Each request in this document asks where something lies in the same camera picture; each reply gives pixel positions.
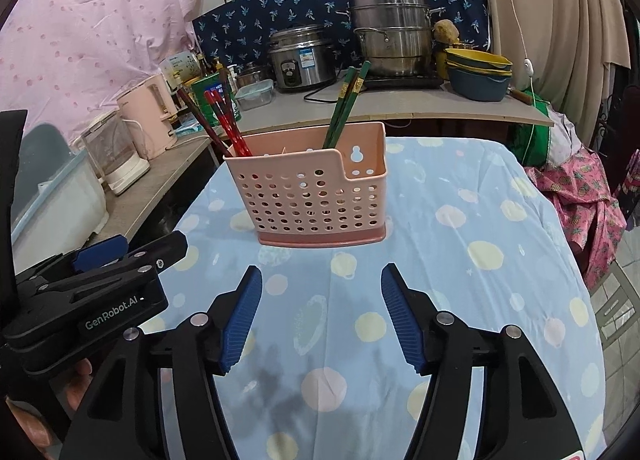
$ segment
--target human hand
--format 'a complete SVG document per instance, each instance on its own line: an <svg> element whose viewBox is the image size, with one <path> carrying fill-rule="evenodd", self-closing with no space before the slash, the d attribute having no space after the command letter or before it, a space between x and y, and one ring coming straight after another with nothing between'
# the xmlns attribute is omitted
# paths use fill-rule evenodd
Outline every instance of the human hand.
<svg viewBox="0 0 640 460"><path fill-rule="evenodd" d="M91 383L92 369L91 363L87 359L83 359L76 364L74 367L74 375L71 378L71 381L69 381L65 386L66 400L74 411L78 409L78 406L80 406L82 397L89 387L89 383ZM37 416L34 416L28 411L18 408L15 404L12 404L10 400L7 400L6 403L14 414L15 419L20 424L20 427L22 427L22 430L29 437L31 442L33 442L33 445L41 451L44 458L47 460L53 460L51 456L44 451L47 447L53 444L53 437L46 424L44 424Z"/></svg>

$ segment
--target navy blue fabric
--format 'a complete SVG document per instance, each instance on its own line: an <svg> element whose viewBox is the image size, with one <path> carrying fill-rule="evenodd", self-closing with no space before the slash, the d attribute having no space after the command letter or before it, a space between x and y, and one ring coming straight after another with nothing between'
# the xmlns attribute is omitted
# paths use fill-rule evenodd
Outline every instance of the navy blue fabric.
<svg viewBox="0 0 640 460"><path fill-rule="evenodd" d="M488 48L486 0L428 0L430 8L446 7L460 39ZM348 0L233 0L193 21L198 41L209 58L225 64L266 62L269 36L292 26L322 24L334 40L336 67L362 61L358 40L347 16Z"/></svg>

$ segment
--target metal screw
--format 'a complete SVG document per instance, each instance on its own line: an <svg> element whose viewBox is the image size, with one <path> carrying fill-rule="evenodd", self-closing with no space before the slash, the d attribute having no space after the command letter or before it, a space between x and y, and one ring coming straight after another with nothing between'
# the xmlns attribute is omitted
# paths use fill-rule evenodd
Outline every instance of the metal screw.
<svg viewBox="0 0 640 460"><path fill-rule="evenodd" d="M207 314L194 314L189 321L194 326L204 326L209 321L209 316Z"/></svg>
<svg viewBox="0 0 640 460"><path fill-rule="evenodd" d="M436 315L436 321L441 325L452 325L455 320L456 318L449 312L439 312L438 315Z"/></svg>
<svg viewBox="0 0 640 460"><path fill-rule="evenodd" d="M123 333L122 336L124 337L124 339L126 341L135 341L138 336L140 335L140 330L138 330L137 328L133 327L133 328L127 328Z"/></svg>
<svg viewBox="0 0 640 460"><path fill-rule="evenodd" d="M507 326L504 332L511 337L511 339L520 339L522 337L522 330L515 325Z"/></svg>

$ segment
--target beige curtain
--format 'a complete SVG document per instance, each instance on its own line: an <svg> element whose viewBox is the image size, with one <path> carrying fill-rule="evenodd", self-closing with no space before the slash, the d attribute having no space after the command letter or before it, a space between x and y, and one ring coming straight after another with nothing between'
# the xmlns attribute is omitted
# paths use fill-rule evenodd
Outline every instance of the beige curtain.
<svg viewBox="0 0 640 460"><path fill-rule="evenodd" d="M588 144L609 94L610 65L630 65L620 0L513 2L535 69L535 92L569 117ZM492 52L514 62L514 83L524 88L524 50L511 0L489 0L489 5Z"/></svg>

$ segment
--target green box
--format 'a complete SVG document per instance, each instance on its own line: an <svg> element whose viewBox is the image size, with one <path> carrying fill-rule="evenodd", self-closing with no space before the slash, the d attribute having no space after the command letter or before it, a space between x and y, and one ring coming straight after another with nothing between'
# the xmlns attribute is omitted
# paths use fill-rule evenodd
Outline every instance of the green box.
<svg viewBox="0 0 640 460"><path fill-rule="evenodd" d="M209 122L212 127L220 125L220 122L218 122L218 119L211 109L211 106L209 106L209 103L204 98L205 91L209 90L218 90L220 96L224 96L222 92L222 82L220 81L220 74L213 74L209 75L208 77L201 78L191 85L191 90L196 96L198 107L204 115L204 118L207 119L207 122ZM238 120L242 119L242 116L240 115L240 110L238 109L238 105L236 104L235 96L231 90L229 90L229 94L231 95L231 102L234 106L234 117L237 122Z"/></svg>

